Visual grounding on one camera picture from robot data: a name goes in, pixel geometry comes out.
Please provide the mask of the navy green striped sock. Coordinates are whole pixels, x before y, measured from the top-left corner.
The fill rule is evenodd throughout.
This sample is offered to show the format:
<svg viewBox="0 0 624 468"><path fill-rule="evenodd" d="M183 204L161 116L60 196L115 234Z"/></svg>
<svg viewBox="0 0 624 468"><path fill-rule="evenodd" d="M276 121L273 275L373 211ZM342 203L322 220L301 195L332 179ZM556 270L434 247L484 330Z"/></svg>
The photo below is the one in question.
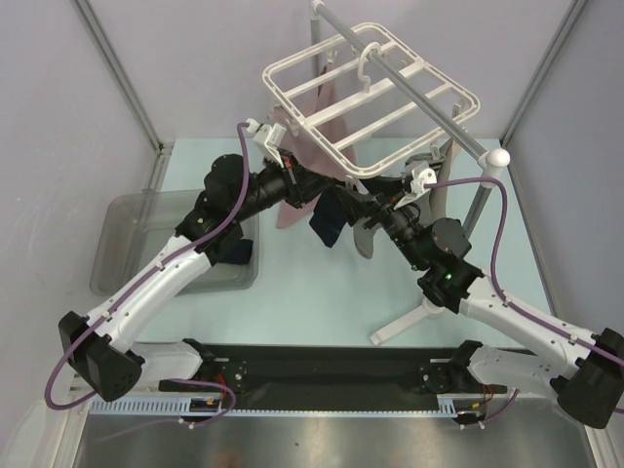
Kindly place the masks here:
<svg viewBox="0 0 624 468"><path fill-rule="evenodd" d="M252 259L253 252L254 241L240 239L235 243L220 244L215 253L215 261L231 265L247 265Z"/></svg>

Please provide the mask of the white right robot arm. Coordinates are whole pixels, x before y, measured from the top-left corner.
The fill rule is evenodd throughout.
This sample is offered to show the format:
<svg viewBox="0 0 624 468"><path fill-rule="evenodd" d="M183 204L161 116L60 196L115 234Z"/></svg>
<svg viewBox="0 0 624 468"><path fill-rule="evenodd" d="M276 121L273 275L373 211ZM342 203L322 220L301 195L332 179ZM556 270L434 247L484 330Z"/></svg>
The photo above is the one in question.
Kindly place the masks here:
<svg viewBox="0 0 624 468"><path fill-rule="evenodd" d="M337 197L349 223L364 218L380 225L412 269L421 304L370 340L379 345L417 322L444 311L479 321L524 346L525 353L496 350L467 341L449 367L451 383L461 391L479 384L498 384L538 395L555 403L571 418L604 429L620 411L623 395L623 337L604 329L595 333L558 320L505 292L496 276L468 263L471 249L457 219L440 218L428 226L394 199L339 188Z"/></svg>

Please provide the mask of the navy santa sock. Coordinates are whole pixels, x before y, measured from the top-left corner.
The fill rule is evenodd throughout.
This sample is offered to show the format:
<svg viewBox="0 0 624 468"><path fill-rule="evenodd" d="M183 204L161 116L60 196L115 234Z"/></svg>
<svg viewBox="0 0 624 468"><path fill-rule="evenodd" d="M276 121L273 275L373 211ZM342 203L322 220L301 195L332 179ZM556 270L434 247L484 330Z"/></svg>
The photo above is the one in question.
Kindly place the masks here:
<svg viewBox="0 0 624 468"><path fill-rule="evenodd" d="M323 192L313 210L309 226L327 248L335 245L346 222L345 211L336 192Z"/></svg>

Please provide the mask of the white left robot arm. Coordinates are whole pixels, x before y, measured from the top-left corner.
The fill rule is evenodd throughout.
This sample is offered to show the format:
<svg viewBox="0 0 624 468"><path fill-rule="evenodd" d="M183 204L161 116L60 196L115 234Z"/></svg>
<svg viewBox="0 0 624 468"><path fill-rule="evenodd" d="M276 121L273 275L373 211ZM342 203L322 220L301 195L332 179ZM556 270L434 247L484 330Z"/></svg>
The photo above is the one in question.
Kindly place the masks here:
<svg viewBox="0 0 624 468"><path fill-rule="evenodd" d="M221 262L243 238L242 222L285 202L299 209L332 187L288 151L253 173L247 156L218 157L191 211L164 248L120 291L84 316L58 322L61 362L106 402L125 396L146 361L132 347L143 328L182 289Z"/></svg>

